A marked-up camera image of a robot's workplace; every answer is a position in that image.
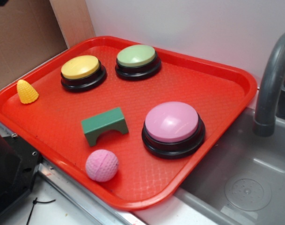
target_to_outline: sink basin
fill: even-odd
[[[285,120],[273,136],[258,137],[253,115],[244,110],[181,188],[222,224],[285,224]]]

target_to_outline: tray rim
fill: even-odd
[[[33,83],[40,78],[42,78],[45,74],[52,71],[51,65],[57,65],[57,64],[63,64],[67,60],[73,58],[74,56],[71,55],[77,55],[80,54],[82,51],[94,47],[94,46],[109,46],[107,45],[108,42],[112,43],[112,47],[114,47],[113,43],[118,43],[119,45],[122,45],[122,48],[128,47],[130,45],[138,44],[136,42],[132,42],[129,40],[120,39],[117,37],[111,37],[111,36],[100,36],[100,37],[93,37],[90,39],[87,39],[85,41],[82,41],[78,43],[77,45],[73,46],[72,48],[62,52],[58,56],[54,57],[52,60],[45,62],[38,68],[34,69],[33,71],[30,71],[25,76],[21,77],[24,80],[26,80],[29,83]],[[200,58],[196,58],[193,56],[188,56],[180,53],[171,52],[168,50],[163,50],[160,48],[154,47],[155,50],[158,52],[158,55],[160,56],[161,60],[163,62],[171,63],[174,65],[177,65],[176,63],[181,62],[181,67],[193,69],[196,70],[197,68],[201,67],[202,70],[199,69],[196,71],[207,73],[209,75],[213,75],[216,77],[221,77],[230,81],[233,81],[240,85],[245,92],[245,96],[243,100],[230,112],[229,116],[227,117],[227,123],[224,122],[221,123],[220,126],[218,126],[212,135],[204,142],[204,144],[200,147],[196,153],[194,153],[186,165],[180,170],[180,172],[170,181],[170,183],[158,194],[156,194],[153,197],[150,197],[148,199],[144,199],[141,201],[128,201],[121,199],[117,197],[116,195],[113,195],[112,193],[108,192],[105,188],[101,187],[97,183],[93,185],[93,189],[96,190],[93,192],[95,195],[100,197],[102,200],[104,200],[109,205],[122,209],[122,210],[142,210],[145,208],[148,208],[152,205],[158,204],[162,202],[167,197],[171,196],[176,189],[180,186],[181,182],[188,176],[188,174],[195,168],[195,166],[201,161],[201,159],[207,154],[207,152],[213,147],[213,145],[217,142],[217,140],[223,135],[223,133],[227,130],[227,128],[234,122],[234,120],[239,116],[239,114],[244,110],[244,108],[248,105],[248,103],[252,100],[252,98],[255,96],[257,92],[257,83],[254,79],[254,77],[249,74],[248,72],[232,67],[227,66],[224,64],[220,64],[217,62],[212,62],[209,60],[204,60]],[[16,94],[16,83],[17,81],[11,83],[4,89],[0,91],[0,122],[2,122],[5,126],[7,126],[9,129],[17,132],[18,135],[26,139],[31,145],[33,145],[35,148],[39,150],[39,148],[48,148],[49,146],[46,144],[40,142],[37,143],[37,139],[32,137],[30,134],[27,133],[22,127],[15,124],[13,121],[11,121],[9,118],[6,117],[6,115],[2,114],[2,103],[6,102],[10,97]],[[65,173],[68,175],[73,173],[79,173],[79,171],[71,166],[63,163],[62,156],[56,152],[54,152],[56,156],[55,159],[48,159],[52,163],[54,163],[56,166],[58,166],[60,169],[62,169]],[[87,187],[88,185],[91,186],[91,183],[87,182],[80,182],[82,185]]]

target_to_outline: white wall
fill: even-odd
[[[220,62],[260,83],[285,32],[285,0],[86,0],[97,36]]]

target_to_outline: green button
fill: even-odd
[[[117,61],[124,67],[140,67],[155,58],[155,50],[148,45],[132,45],[121,50],[117,55]]]

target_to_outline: black cable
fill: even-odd
[[[29,225],[29,222],[30,222],[30,219],[31,219],[31,216],[32,216],[32,212],[33,212],[33,209],[34,209],[34,206],[37,204],[37,203],[53,203],[54,201],[56,201],[56,199],[52,200],[52,201],[49,201],[49,202],[39,202],[37,200],[37,198],[32,202],[33,203],[33,206],[32,206],[32,209],[31,209],[31,212],[30,212],[30,215],[29,215],[29,218],[28,218],[28,221],[27,221],[27,224],[26,225]]]

